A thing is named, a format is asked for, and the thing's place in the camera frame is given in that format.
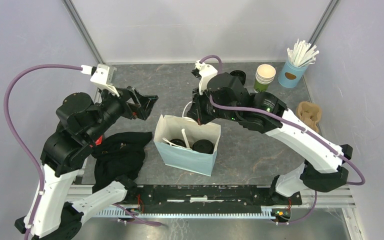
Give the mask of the white straw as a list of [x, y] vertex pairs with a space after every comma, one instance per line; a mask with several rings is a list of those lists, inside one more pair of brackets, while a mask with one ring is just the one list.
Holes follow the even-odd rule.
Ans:
[[183, 137], [183, 140], [185, 142], [185, 147], [190, 149], [190, 144], [189, 144], [189, 141], [188, 141], [188, 138], [187, 138], [187, 135], [186, 135], [186, 130], [184, 128], [181, 129], [181, 133], [182, 133], [182, 137]]

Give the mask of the black cup lid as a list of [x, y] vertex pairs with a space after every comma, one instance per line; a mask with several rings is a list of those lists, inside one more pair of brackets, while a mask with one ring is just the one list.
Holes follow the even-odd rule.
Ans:
[[200, 139], [192, 145], [192, 150], [202, 154], [213, 154], [214, 144], [207, 139]]
[[171, 139], [168, 144], [171, 145], [171, 146], [174, 146], [174, 147], [182, 147], [182, 148], [186, 148], [187, 147], [186, 143], [184, 142], [184, 140], [179, 139], [179, 138]]

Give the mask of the light blue paper bag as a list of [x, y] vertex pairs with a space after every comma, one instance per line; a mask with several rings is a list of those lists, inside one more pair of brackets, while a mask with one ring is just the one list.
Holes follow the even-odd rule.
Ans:
[[[172, 139], [183, 139], [181, 130], [185, 129], [190, 148], [177, 147], [169, 144]], [[221, 126], [216, 123], [198, 125], [191, 118], [173, 115], [160, 115], [153, 142], [165, 165], [211, 176], [216, 163], [217, 148], [221, 138]], [[199, 153], [192, 150], [198, 140], [209, 140], [214, 144], [213, 154]]]

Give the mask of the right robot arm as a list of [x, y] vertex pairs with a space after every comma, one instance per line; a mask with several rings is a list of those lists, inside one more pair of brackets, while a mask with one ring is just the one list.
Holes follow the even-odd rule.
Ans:
[[236, 76], [198, 70], [192, 74], [199, 84], [192, 92], [189, 118], [199, 125], [215, 119], [236, 122], [282, 142], [303, 157], [299, 167], [272, 181], [268, 196], [273, 203], [282, 204], [304, 189], [327, 193], [347, 184], [349, 172], [343, 164], [352, 156], [349, 145], [336, 145], [321, 137], [283, 101], [268, 92], [249, 93]]

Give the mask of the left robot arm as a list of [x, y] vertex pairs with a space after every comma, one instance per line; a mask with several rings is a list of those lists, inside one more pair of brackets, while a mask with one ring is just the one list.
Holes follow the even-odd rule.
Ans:
[[141, 95], [132, 86], [118, 88], [117, 95], [103, 90], [100, 103], [84, 92], [67, 96], [56, 110], [57, 129], [40, 156], [44, 171], [43, 183], [37, 187], [40, 202], [15, 221], [15, 228], [35, 240], [70, 240], [108, 206], [133, 203], [137, 185], [124, 175], [81, 200], [67, 201], [66, 197], [96, 140], [119, 118], [146, 120], [157, 100], [157, 95]]

